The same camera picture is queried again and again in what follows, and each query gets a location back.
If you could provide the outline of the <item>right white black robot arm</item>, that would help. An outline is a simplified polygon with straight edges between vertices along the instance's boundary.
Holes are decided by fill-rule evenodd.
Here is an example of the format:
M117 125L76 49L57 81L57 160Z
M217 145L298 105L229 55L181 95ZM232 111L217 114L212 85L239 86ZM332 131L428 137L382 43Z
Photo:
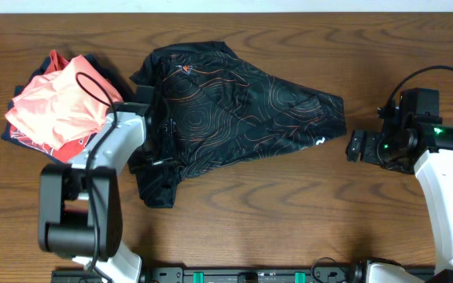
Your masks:
M436 90L405 90L378 109L379 132L354 130L347 159L414 175L429 212L436 249L431 282L453 282L453 127L440 117Z

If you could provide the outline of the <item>black orange patterned jersey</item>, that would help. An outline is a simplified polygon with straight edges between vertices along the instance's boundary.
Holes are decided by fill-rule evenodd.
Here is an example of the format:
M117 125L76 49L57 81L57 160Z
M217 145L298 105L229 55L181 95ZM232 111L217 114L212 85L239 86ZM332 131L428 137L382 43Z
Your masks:
M341 97L269 75L224 42L156 49L131 80L168 100L183 165L179 183L346 134Z

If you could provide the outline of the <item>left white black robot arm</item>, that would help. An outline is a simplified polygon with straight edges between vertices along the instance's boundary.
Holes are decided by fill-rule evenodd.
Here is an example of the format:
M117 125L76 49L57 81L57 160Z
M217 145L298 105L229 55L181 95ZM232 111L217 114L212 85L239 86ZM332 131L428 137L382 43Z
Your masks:
M133 102L115 102L101 132L65 164L40 174L39 247L82 270L55 270L53 282L144 282L143 259L122 241L118 177L129 167L151 208L169 208L180 181L175 122L152 86Z

